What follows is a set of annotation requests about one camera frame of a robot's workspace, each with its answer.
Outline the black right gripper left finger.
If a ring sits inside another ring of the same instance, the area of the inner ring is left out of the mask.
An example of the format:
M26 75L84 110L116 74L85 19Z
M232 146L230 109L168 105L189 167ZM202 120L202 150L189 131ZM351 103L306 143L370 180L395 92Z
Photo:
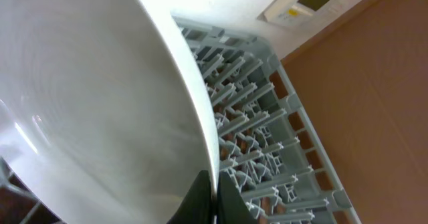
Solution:
M211 224L213 202L209 172L200 171L176 213L167 224Z

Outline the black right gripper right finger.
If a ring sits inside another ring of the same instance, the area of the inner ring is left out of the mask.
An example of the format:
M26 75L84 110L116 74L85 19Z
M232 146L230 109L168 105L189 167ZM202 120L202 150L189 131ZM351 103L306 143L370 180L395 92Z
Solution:
M217 224L257 224L226 172L219 173Z

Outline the grey round plate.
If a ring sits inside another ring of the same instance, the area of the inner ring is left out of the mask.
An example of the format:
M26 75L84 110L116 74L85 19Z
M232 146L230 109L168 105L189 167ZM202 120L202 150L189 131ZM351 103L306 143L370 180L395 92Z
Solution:
M217 191L210 98L167 0L1 0L1 156L66 223L166 223Z

